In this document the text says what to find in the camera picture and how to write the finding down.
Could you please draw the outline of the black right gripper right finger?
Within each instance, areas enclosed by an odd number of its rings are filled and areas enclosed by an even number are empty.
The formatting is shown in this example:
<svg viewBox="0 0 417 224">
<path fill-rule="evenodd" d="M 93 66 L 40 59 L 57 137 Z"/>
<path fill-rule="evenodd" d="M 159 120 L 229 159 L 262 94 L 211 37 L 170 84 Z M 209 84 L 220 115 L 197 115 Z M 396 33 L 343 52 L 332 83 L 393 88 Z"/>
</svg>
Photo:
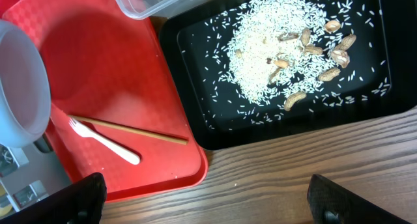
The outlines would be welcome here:
<svg viewBox="0 0 417 224">
<path fill-rule="evenodd" d="M 409 223 L 322 175 L 311 177 L 307 200 L 313 221 L 319 224 Z"/>
</svg>

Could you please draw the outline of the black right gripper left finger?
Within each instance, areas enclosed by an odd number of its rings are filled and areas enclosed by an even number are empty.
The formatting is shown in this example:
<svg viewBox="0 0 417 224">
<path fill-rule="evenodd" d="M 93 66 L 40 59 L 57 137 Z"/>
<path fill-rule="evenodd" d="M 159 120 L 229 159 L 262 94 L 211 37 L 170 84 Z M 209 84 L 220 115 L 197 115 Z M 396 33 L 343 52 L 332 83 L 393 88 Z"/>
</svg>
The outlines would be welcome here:
<svg viewBox="0 0 417 224">
<path fill-rule="evenodd" d="M 18 213 L 1 220 L 5 224 L 99 224 L 106 201 L 104 176 L 93 173 Z"/>
</svg>

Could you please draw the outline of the mint green bowl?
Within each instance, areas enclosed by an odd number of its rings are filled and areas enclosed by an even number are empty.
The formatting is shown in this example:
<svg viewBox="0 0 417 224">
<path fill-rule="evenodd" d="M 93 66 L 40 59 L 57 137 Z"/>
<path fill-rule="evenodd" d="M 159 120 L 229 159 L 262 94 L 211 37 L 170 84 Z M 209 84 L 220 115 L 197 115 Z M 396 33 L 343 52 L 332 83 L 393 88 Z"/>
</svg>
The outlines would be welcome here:
<svg viewBox="0 0 417 224">
<path fill-rule="evenodd" d="M 43 60 L 32 40 L 1 20 L 1 144 L 21 148 L 46 131 L 51 94 Z"/>
</svg>

